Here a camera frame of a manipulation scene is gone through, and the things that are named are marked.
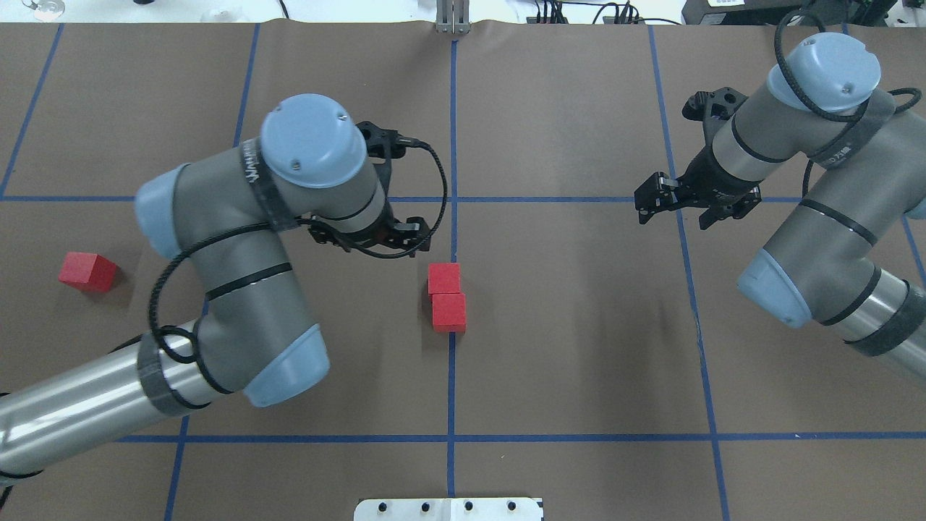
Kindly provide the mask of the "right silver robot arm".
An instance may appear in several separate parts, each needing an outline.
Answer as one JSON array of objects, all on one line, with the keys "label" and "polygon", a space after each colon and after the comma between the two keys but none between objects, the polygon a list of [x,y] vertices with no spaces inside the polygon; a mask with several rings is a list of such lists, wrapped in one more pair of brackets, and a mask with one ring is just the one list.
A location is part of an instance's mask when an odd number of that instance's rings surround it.
[{"label": "right silver robot arm", "polygon": [[799,154],[823,175],[757,251],[737,286],[781,323],[818,322],[856,352],[924,380],[924,289],[869,258],[900,218],[924,218],[924,118],[879,87],[863,42],[811,34],[754,95],[701,91],[682,114],[701,121],[704,148],[678,179],[656,172],[635,191],[641,224],[700,208],[699,227],[744,218],[760,184]]}]

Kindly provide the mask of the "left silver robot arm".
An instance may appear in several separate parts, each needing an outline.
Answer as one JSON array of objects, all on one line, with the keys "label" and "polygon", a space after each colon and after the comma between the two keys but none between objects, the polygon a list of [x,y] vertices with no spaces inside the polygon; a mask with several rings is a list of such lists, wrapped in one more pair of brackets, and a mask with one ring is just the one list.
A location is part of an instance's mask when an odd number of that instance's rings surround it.
[{"label": "left silver robot arm", "polygon": [[400,221],[391,162],[426,142],[318,93],[282,100],[230,151],[146,182],[135,215],[168,260],[148,330],[102,358],[2,398],[2,488],[50,465],[242,392],[256,407],[303,393],[330,368],[320,324],[281,234],[385,258],[430,247],[436,226]]}]

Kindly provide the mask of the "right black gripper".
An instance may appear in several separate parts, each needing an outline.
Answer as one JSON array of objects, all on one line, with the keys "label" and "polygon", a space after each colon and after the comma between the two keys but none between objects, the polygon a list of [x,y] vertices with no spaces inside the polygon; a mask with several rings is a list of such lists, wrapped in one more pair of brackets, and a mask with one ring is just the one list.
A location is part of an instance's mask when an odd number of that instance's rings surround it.
[{"label": "right black gripper", "polygon": [[709,145],[692,159],[684,175],[674,180],[656,171],[634,191],[638,222],[678,208],[704,208],[699,228],[707,230],[718,221],[741,220],[762,202],[757,182],[744,181],[722,168]]}]

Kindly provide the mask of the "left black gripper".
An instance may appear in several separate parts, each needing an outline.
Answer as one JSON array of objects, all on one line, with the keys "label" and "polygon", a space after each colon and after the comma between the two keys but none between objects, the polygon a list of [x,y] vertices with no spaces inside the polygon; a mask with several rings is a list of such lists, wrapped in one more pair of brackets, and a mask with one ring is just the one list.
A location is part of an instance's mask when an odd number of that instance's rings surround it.
[{"label": "left black gripper", "polygon": [[367,227],[351,233],[334,227],[337,221],[328,222],[318,215],[307,219],[307,228],[318,244],[331,244],[344,252],[358,251],[374,254],[374,247],[383,246],[398,254],[427,252],[431,245],[431,228],[420,216],[406,221],[394,217],[391,204],[385,203],[380,215]]}]

